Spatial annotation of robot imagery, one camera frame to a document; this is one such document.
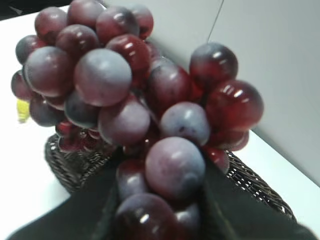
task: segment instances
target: white table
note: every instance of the white table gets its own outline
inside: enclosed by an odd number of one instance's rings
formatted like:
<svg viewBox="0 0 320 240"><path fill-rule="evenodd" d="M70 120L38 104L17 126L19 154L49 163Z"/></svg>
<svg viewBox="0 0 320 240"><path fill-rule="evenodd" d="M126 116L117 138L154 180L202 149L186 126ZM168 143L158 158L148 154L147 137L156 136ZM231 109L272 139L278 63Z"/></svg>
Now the white table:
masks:
<svg viewBox="0 0 320 240"><path fill-rule="evenodd" d="M54 129L39 127L31 120L19 124L16 99L10 90L11 77L20 68L16 43L34 34L34 18L31 14L0 21L1 240L69 197L44 160L44 144ZM320 238L319 187L253 132L247 147L235 154L282 196L298 222Z"/></svg>

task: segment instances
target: red grape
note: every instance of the red grape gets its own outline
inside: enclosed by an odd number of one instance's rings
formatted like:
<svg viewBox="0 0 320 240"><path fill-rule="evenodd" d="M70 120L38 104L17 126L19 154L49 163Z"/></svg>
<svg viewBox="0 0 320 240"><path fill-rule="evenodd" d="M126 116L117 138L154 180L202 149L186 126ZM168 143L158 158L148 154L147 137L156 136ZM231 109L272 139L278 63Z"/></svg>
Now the red grape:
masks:
<svg viewBox="0 0 320 240"><path fill-rule="evenodd" d="M97 107L112 106L129 93L132 74L118 53L95 49L84 55L75 67L74 83L82 99Z"/></svg>
<svg viewBox="0 0 320 240"><path fill-rule="evenodd" d="M111 6L96 20L96 33L100 42L107 44L114 37L123 34L139 36L139 25L135 16L127 8Z"/></svg>
<svg viewBox="0 0 320 240"><path fill-rule="evenodd" d="M44 46L30 54L23 70L32 90L47 97L59 97L73 88L73 69L73 61L66 52Z"/></svg>
<svg viewBox="0 0 320 240"><path fill-rule="evenodd" d="M149 192L144 161L129 159L121 163L116 172L116 180L121 201L134 194Z"/></svg>
<svg viewBox="0 0 320 240"><path fill-rule="evenodd" d="M192 53L189 70L200 89L209 92L219 83L236 78L238 60L226 46L209 42Z"/></svg>
<svg viewBox="0 0 320 240"><path fill-rule="evenodd" d="M145 175L149 186L170 200L191 197L205 176L205 162L198 148L181 137L158 141L146 156Z"/></svg>
<svg viewBox="0 0 320 240"><path fill-rule="evenodd" d="M237 145L233 146L231 148L231 151L239 151L243 149L248 144L248 142L249 142L249 131L246 131L241 141Z"/></svg>
<svg viewBox="0 0 320 240"><path fill-rule="evenodd" d="M187 101L191 94L191 78L180 66L160 64L150 73L145 97L148 105L161 116L176 103Z"/></svg>
<svg viewBox="0 0 320 240"><path fill-rule="evenodd" d="M209 159L224 173L227 174L230 162L229 157L225 151L210 146L204 146L203 150L206 152Z"/></svg>
<svg viewBox="0 0 320 240"><path fill-rule="evenodd" d="M160 129L164 137L182 137L203 146L210 136L205 110L192 102L179 102L163 114Z"/></svg>
<svg viewBox="0 0 320 240"><path fill-rule="evenodd" d="M12 76L11 90L16 98L24 101L29 102L33 96L33 92L31 91L30 87L24 80L21 70L17 71Z"/></svg>
<svg viewBox="0 0 320 240"><path fill-rule="evenodd" d="M97 126L99 110L99 107L85 103L77 91L73 91L64 102L65 116L74 125L84 129Z"/></svg>
<svg viewBox="0 0 320 240"><path fill-rule="evenodd" d="M65 119L63 111L59 111L50 105L40 96L34 96L29 106L31 118L42 127L52 127Z"/></svg>
<svg viewBox="0 0 320 240"><path fill-rule="evenodd" d="M36 35L28 35L22 38L15 47L15 55L19 63L25 64L29 55L36 49L47 44Z"/></svg>
<svg viewBox="0 0 320 240"><path fill-rule="evenodd" d="M264 102L251 84L230 80L210 93L205 110L212 128L247 131L261 119Z"/></svg>
<svg viewBox="0 0 320 240"><path fill-rule="evenodd" d="M128 9L133 13L139 24L139 37L143 40L149 37L154 28L154 17L150 10L142 4L131 5Z"/></svg>
<svg viewBox="0 0 320 240"><path fill-rule="evenodd" d="M139 193L127 198L115 214L117 240L177 240L173 210L160 197Z"/></svg>
<svg viewBox="0 0 320 240"><path fill-rule="evenodd" d="M130 97L118 105L103 107L98 117L101 137L107 142L122 146L141 141L149 125L150 116L146 108Z"/></svg>
<svg viewBox="0 0 320 240"><path fill-rule="evenodd" d="M106 48L124 57L131 67L133 84L139 86L141 80L146 78L150 67L147 45L132 34L124 34L109 41Z"/></svg>
<svg viewBox="0 0 320 240"><path fill-rule="evenodd" d="M74 24L64 28L56 38L55 46L66 51L75 60L100 46L96 33L89 27Z"/></svg>
<svg viewBox="0 0 320 240"><path fill-rule="evenodd" d="M104 8L95 0L73 0L67 13L68 24L81 24L92 29Z"/></svg>
<svg viewBox="0 0 320 240"><path fill-rule="evenodd" d="M35 18L36 34L50 45L55 45L59 32L67 26L67 14L58 7L43 9Z"/></svg>

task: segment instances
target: woven basket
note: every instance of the woven basket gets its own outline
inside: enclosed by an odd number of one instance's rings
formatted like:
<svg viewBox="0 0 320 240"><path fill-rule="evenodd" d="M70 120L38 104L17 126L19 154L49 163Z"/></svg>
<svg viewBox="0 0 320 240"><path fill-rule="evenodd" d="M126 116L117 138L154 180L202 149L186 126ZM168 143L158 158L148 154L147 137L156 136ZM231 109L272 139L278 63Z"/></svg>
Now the woven basket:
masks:
<svg viewBox="0 0 320 240"><path fill-rule="evenodd" d="M69 193L76 192L86 180L111 161L114 148L104 145L91 153L63 153L58 147L58 136L51 136L45 144L45 160ZM227 151L230 168L226 175L237 186L251 193L253 198L280 212L293 221L296 218L288 204L258 174L246 166L232 152Z"/></svg>

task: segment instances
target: yellow object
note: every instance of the yellow object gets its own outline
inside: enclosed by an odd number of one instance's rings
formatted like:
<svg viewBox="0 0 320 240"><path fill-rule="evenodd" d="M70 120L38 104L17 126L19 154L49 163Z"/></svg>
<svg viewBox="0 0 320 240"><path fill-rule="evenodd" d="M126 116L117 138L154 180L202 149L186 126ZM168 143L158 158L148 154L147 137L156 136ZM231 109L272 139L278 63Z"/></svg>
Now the yellow object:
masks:
<svg viewBox="0 0 320 240"><path fill-rule="evenodd" d="M18 99L16 102L16 109L18 111L19 123L24 124L30 117L29 103Z"/></svg>

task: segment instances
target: artificial grape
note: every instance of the artificial grape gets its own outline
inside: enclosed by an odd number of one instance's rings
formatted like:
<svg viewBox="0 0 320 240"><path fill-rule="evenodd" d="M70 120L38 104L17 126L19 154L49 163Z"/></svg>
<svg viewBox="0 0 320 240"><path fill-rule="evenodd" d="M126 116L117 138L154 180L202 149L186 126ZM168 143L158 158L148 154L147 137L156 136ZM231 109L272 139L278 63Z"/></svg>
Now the artificial grape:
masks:
<svg viewBox="0 0 320 240"><path fill-rule="evenodd" d="M122 6L111 6L96 20L96 33L103 44L123 34L139 36L139 25L131 11Z"/></svg>
<svg viewBox="0 0 320 240"><path fill-rule="evenodd" d="M139 143L150 125L150 115L136 99L103 107L98 117L99 133L106 142L130 146Z"/></svg>
<svg viewBox="0 0 320 240"><path fill-rule="evenodd" d="M132 74L118 53L95 49L84 55L75 67L74 83L82 99L97 107L112 106L129 93Z"/></svg>
<svg viewBox="0 0 320 240"><path fill-rule="evenodd" d="M191 78L180 66L164 63L154 68L146 81L145 97L156 115L161 116L176 103L187 101Z"/></svg>
<svg viewBox="0 0 320 240"><path fill-rule="evenodd" d="M34 96L29 106L31 118L42 127L52 127L65 119L63 111L59 111L50 105L40 96Z"/></svg>
<svg viewBox="0 0 320 240"><path fill-rule="evenodd" d="M134 194L147 193L149 187L145 179L145 162L139 159L128 159L119 165L116 181L120 200Z"/></svg>
<svg viewBox="0 0 320 240"><path fill-rule="evenodd" d="M146 156L145 176L149 186L170 200L185 200L201 186L205 162L198 148L181 137L158 141Z"/></svg>
<svg viewBox="0 0 320 240"><path fill-rule="evenodd" d="M22 76L21 70L15 72L12 76L11 90L16 98L27 102L29 102L33 96L33 92Z"/></svg>
<svg viewBox="0 0 320 240"><path fill-rule="evenodd" d="M154 45L152 42L147 41L147 40L145 40L144 42L145 42L146 46L148 47L151 59L162 57L163 54L162 54L161 50L156 45Z"/></svg>
<svg viewBox="0 0 320 240"><path fill-rule="evenodd" d="M65 100L67 98L67 95L55 97L44 96L43 98L51 107L61 111L65 110Z"/></svg>
<svg viewBox="0 0 320 240"><path fill-rule="evenodd" d="M29 55L36 49L47 44L36 35L28 35L22 38L15 47L15 55L19 63L25 64Z"/></svg>
<svg viewBox="0 0 320 240"><path fill-rule="evenodd" d="M178 223L160 197L139 193L127 198L114 217L117 240L177 240Z"/></svg>
<svg viewBox="0 0 320 240"><path fill-rule="evenodd" d="M54 46L35 50L23 69L31 89L47 97L63 96L73 88L73 70L72 59Z"/></svg>
<svg viewBox="0 0 320 240"><path fill-rule="evenodd" d="M74 125L84 129L97 126L99 110L99 107L85 103L77 91L73 91L64 102L65 116Z"/></svg>
<svg viewBox="0 0 320 240"><path fill-rule="evenodd" d="M81 140L77 137L60 137L58 146L64 153L73 153L82 148Z"/></svg>
<svg viewBox="0 0 320 240"><path fill-rule="evenodd" d="M213 162L223 174L227 174L230 167L229 157L225 151L217 149L211 146L204 146L203 150L207 154L208 158Z"/></svg>
<svg viewBox="0 0 320 240"><path fill-rule="evenodd" d="M65 120L60 122L59 124L55 125L55 133L59 137L63 138L72 138L76 134L78 134L80 128L73 125L71 122Z"/></svg>
<svg viewBox="0 0 320 240"><path fill-rule="evenodd" d="M36 16L34 26L40 39L55 45L59 32L67 26L67 14L55 6L45 8Z"/></svg>
<svg viewBox="0 0 320 240"><path fill-rule="evenodd" d="M240 145L244 137L243 131L221 130L211 133L208 145L217 149L231 150Z"/></svg>
<svg viewBox="0 0 320 240"><path fill-rule="evenodd" d="M210 136L205 110L193 102L179 102L163 114L160 121L164 137L182 137L203 146Z"/></svg>
<svg viewBox="0 0 320 240"><path fill-rule="evenodd" d="M249 131L246 131L241 141L237 145L233 146L231 148L231 151L239 151L243 149L248 144L248 142L249 142Z"/></svg>
<svg viewBox="0 0 320 240"><path fill-rule="evenodd" d="M87 52L100 46L98 37L91 28L74 24L64 28L56 38L55 46L78 60Z"/></svg>
<svg viewBox="0 0 320 240"><path fill-rule="evenodd" d="M210 92L219 83L236 78L238 60L226 46L209 42L192 53L189 71L199 88Z"/></svg>
<svg viewBox="0 0 320 240"><path fill-rule="evenodd" d="M183 240L198 240L200 233L200 210L197 203L188 204L174 212L180 227L180 237Z"/></svg>
<svg viewBox="0 0 320 240"><path fill-rule="evenodd" d="M96 0L73 0L70 3L67 22L71 24L81 24L92 29L96 28L96 22L104 8Z"/></svg>
<svg viewBox="0 0 320 240"><path fill-rule="evenodd" d="M213 129L244 132L259 122L264 102L251 84L230 80L210 93L205 110Z"/></svg>
<svg viewBox="0 0 320 240"><path fill-rule="evenodd" d="M119 53L129 63L132 71L132 82L139 86L150 67L150 54L147 45L132 34L117 36L109 41L107 49Z"/></svg>
<svg viewBox="0 0 320 240"><path fill-rule="evenodd" d="M139 37L143 40L149 37L154 28L154 17L150 10L142 4L133 4L128 9L138 22Z"/></svg>

